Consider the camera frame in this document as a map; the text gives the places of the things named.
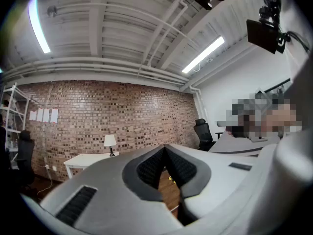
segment chair backrest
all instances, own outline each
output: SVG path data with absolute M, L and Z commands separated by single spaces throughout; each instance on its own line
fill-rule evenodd
M 19 170 L 27 181 L 32 181 L 34 171 L 31 167 L 31 158 L 34 150 L 34 141 L 30 139 L 29 131 L 21 131 L 18 141 L 18 155 L 16 157 Z
M 205 122 L 203 118 L 196 120 L 194 130 L 197 133 L 200 140 L 213 141 L 209 125 Z

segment white wall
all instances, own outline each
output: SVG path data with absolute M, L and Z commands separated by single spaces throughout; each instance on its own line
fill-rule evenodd
M 226 109 L 231 109 L 233 99 L 249 98 L 257 89 L 269 89 L 288 78 L 290 71 L 285 54 L 277 52 L 273 55 L 257 47 L 199 84 L 197 88 L 201 89 L 213 140 L 217 140 L 216 132 L 224 131 L 216 121 L 225 120 Z

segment fluorescent light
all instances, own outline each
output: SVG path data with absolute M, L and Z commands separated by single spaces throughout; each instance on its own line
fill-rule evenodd
M 204 58 L 210 55 L 213 51 L 215 51 L 218 47 L 220 47 L 224 43 L 224 38 L 219 37 L 215 40 L 208 48 L 206 48 L 199 56 L 197 56 L 185 69 L 182 70 L 183 73 L 188 73 L 192 68 L 194 68 L 198 63 L 200 63 Z
M 38 9 L 37 9 L 37 0 L 31 0 L 28 4 L 28 13 L 31 25 L 33 26 L 34 33 L 36 38 L 40 44 L 41 49 L 44 53 L 51 52 L 47 41 L 45 40 L 45 36 L 43 30 L 41 29 L 39 16 L 38 16 Z

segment paper on wall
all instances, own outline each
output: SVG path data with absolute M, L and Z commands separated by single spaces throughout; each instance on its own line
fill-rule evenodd
M 50 123 L 58 122 L 58 112 L 59 109 L 52 109 Z
M 39 122 L 43 121 L 43 114 L 44 114 L 43 108 L 39 108 L 37 113 L 37 121 Z
M 37 115 L 36 111 L 30 111 L 30 113 L 29 113 L 29 120 L 36 121 L 36 115 Z
M 44 119 L 43 119 L 43 122 L 49 123 L 49 113 L 50 113 L 50 109 L 44 109 Z

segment table leg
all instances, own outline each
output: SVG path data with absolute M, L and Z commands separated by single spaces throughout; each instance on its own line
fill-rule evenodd
M 68 165 L 66 165 L 65 167 L 67 169 L 68 177 L 71 179 L 73 177 L 72 171 L 70 170 L 70 167 Z

